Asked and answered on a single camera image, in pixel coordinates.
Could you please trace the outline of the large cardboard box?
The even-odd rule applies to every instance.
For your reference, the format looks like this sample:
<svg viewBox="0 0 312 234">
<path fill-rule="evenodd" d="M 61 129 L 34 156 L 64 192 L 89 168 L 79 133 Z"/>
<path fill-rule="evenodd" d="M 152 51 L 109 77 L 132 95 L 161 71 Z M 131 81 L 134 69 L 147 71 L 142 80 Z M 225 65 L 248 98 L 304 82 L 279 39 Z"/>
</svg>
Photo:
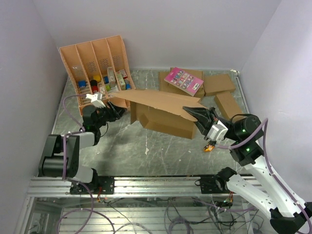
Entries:
<svg viewBox="0 0 312 234">
<path fill-rule="evenodd" d="M 203 108 L 200 98 L 148 89 L 131 89 L 111 95 L 114 105 L 123 106 L 117 102 L 118 98 L 129 104 L 131 124 L 138 121 L 148 130 L 187 139 L 195 137 L 196 119 L 183 107 Z"/>
</svg>

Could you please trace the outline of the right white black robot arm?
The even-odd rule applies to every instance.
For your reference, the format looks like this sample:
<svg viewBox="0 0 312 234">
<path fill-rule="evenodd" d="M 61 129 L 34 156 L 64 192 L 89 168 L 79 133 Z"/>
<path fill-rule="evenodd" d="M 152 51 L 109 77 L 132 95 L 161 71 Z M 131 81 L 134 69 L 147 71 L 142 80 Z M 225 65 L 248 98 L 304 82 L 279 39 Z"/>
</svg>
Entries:
<svg viewBox="0 0 312 234">
<path fill-rule="evenodd" d="M 270 164 L 266 151 L 268 120 L 252 114 L 237 114 L 229 120 L 219 117 L 213 107 L 183 109 L 196 119 L 196 126 L 207 140 L 204 151 L 229 150 L 232 158 L 262 185 L 259 190 L 235 170 L 226 167 L 215 175 L 221 192 L 238 194 L 259 209 L 279 234 L 299 233 L 312 226 L 312 204 L 298 196 Z"/>
</svg>

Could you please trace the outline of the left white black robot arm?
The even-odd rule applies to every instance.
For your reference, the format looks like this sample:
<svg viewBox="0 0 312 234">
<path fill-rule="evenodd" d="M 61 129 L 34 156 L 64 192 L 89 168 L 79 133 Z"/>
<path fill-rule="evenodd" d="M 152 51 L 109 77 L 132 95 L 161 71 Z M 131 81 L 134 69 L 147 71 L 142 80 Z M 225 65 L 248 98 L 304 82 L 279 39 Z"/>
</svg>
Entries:
<svg viewBox="0 0 312 234">
<path fill-rule="evenodd" d="M 96 169 L 79 162 L 81 149 L 95 146 L 103 136 L 101 127 L 119 120 L 126 112 L 111 102 L 82 109 L 82 127 L 78 132 L 65 135 L 49 135 L 39 162 L 39 177 L 62 178 L 71 181 L 70 194 L 114 193 L 115 180 L 111 176 L 99 176 Z"/>
</svg>

